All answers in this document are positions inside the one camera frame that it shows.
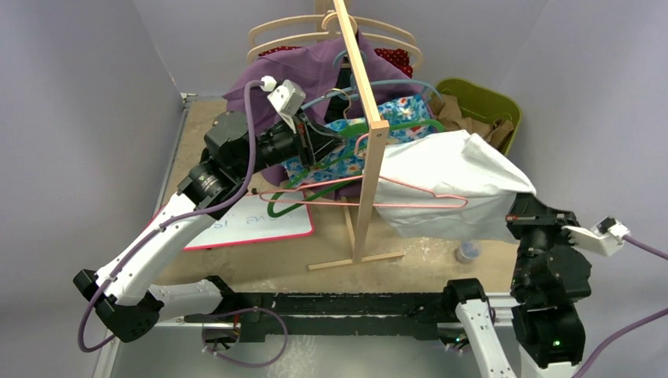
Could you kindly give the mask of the green plastic hanger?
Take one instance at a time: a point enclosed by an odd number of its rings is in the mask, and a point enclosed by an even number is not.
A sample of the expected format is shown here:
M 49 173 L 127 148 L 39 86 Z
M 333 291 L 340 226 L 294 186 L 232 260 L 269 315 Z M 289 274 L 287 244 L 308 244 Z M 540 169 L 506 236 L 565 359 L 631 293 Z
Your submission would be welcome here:
M 305 187 L 307 184 L 356 177 L 362 173 L 367 142 L 362 134 L 368 127 L 361 118 L 357 120 L 337 120 L 327 125 L 328 128 L 343 136 L 345 143 L 335 149 L 311 168 L 304 168 L 297 160 L 284 163 L 288 172 L 288 188 Z M 444 132 L 444 126 L 433 119 L 402 121 L 390 126 L 388 142 L 390 144 L 407 143 L 427 135 Z

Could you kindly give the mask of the blue floral garment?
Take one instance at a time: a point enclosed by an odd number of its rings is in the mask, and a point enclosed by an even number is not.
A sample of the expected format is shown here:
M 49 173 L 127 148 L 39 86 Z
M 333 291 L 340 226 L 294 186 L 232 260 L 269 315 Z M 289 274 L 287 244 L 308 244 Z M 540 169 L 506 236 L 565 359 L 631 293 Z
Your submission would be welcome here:
M 379 110 L 380 116 L 383 119 L 387 120 L 388 123 L 390 124 L 390 126 L 393 125 L 393 124 L 398 124 L 402 121 L 433 119 L 432 114 L 430 113 L 430 110 L 429 110 L 427 104 L 425 103 L 425 101 L 423 100 L 423 98 L 419 94 L 416 94 L 416 95 L 413 95 L 413 96 L 408 96 L 408 97 L 403 97 L 403 98 L 393 99 L 389 102 L 381 104 L 378 107 L 378 110 Z M 357 120 L 357 119 L 358 118 L 351 118 L 351 119 L 347 119 L 346 121 Z M 364 166 L 365 166 L 366 152 L 363 152 L 362 156 L 364 158 Z M 292 158 L 292 159 L 289 159 L 289 160 L 297 160 L 301 164 L 301 162 L 298 158 Z

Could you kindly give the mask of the tan pleated skirt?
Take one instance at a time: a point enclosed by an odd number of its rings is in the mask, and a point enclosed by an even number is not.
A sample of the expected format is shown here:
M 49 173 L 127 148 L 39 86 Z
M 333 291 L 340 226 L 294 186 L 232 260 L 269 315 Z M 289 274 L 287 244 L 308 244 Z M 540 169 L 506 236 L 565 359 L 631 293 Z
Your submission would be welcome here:
M 494 120 L 480 121 L 471 116 L 464 116 L 463 110 L 458 105 L 458 99 L 453 95 L 442 94 L 441 100 L 433 95 L 429 99 L 429 108 L 446 132 L 465 130 L 471 135 L 478 134 L 499 152 L 507 154 L 507 144 L 515 129 L 511 120 L 497 117 Z

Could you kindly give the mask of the white garment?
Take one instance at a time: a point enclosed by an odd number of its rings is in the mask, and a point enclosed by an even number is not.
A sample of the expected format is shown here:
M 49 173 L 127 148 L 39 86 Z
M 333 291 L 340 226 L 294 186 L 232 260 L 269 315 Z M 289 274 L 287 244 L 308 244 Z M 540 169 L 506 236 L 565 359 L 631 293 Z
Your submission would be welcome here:
M 402 237 L 514 241 L 505 221 L 536 188 L 479 135 L 428 135 L 385 149 L 374 206 Z

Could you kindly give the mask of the pink wire hanger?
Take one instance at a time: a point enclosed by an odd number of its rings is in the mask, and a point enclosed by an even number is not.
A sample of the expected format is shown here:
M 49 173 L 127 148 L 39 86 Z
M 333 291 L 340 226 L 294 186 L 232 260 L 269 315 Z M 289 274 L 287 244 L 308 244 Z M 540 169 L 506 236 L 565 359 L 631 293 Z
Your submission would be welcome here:
M 294 208 L 298 206 L 306 206 L 306 205 L 323 205 L 323 206 L 357 206 L 359 207 L 360 205 L 370 205 L 374 207 L 389 207 L 389 208 L 415 208 L 415 209 L 460 209 L 464 208 L 468 205 L 469 200 L 466 197 L 459 196 L 459 195 L 449 195 L 449 194 L 442 194 L 438 195 L 435 191 L 429 190 L 423 187 L 418 187 L 411 185 L 409 183 L 404 183 L 403 181 L 400 180 L 394 180 L 392 178 L 388 178 L 385 176 L 379 176 L 379 180 L 384 180 L 388 181 L 389 183 L 393 183 L 396 185 L 399 185 L 401 187 L 407 187 L 411 190 L 414 191 L 420 191 L 429 194 L 432 198 L 436 199 L 448 199 L 448 200 L 458 200 L 461 202 L 459 205 L 448 205 L 445 203 L 436 203 L 436 204 L 413 204 L 413 203 L 371 203 L 370 201 L 362 201 L 360 202 L 346 202 L 342 200 L 341 202 L 323 202 L 323 201 L 316 201 L 316 198 L 323 197 L 324 195 L 328 194 L 330 191 L 336 191 L 340 188 L 343 188 L 347 186 L 349 183 L 357 180 L 364 180 L 365 175 L 358 175 L 358 176 L 350 176 L 350 177 L 345 177 L 341 178 L 338 180 L 330 180 L 330 181 L 322 181 L 322 182 L 317 182 L 317 183 L 308 183 L 304 185 L 300 185 L 295 188 L 286 188 L 286 189 L 276 189 L 272 191 L 263 191 L 259 192 L 258 196 L 259 198 L 264 201 L 264 202 L 269 202 L 270 205 L 267 208 L 267 213 L 271 217 L 281 217 L 283 213 L 289 213 L 291 212 Z M 296 201 L 296 200 L 286 200 L 286 199 L 281 199 L 280 197 L 285 194 L 285 193 L 292 193 L 292 192 L 298 192 L 298 191 L 305 191 L 307 189 L 311 189 L 313 187 L 321 187 L 321 186 L 328 186 L 327 190 L 320 191 L 316 193 L 315 195 L 312 195 L 311 197 L 304 198 L 301 201 Z M 288 203 L 291 206 L 289 208 L 283 209 L 280 214 L 273 215 L 273 203 Z

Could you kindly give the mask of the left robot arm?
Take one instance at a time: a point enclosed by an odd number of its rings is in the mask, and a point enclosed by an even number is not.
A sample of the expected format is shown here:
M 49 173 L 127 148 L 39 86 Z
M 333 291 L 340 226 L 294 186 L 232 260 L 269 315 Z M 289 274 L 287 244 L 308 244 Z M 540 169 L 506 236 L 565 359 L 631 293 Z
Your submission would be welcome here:
M 159 321 L 175 317 L 230 319 L 235 301 L 225 294 L 221 278 L 171 286 L 156 285 L 156 278 L 247 193 L 256 172 L 296 157 L 311 166 L 346 143 L 303 111 L 264 132 L 256 131 L 251 111 L 222 113 L 204 141 L 199 163 L 135 241 L 107 265 L 74 277 L 87 300 L 86 314 L 95 314 L 122 342 L 135 341 Z

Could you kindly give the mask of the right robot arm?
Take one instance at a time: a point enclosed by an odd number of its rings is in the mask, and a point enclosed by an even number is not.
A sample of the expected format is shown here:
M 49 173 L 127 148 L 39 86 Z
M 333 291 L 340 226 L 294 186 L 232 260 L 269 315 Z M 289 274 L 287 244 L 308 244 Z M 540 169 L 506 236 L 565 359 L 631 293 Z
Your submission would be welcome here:
M 534 195 L 520 194 L 506 223 L 519 242 L 510 295 L 517 302 L 511 315 L 520 371 L 510 366 L 493 324 L 490 298 L 479 280 L 449 281 L 443 312 L 462 324 L 483 377 L 573 377 L 585 346 L 585 328 L 574 304 L 592 293 L 592 266 L 565 230 L 576 226 L 577 218 Z

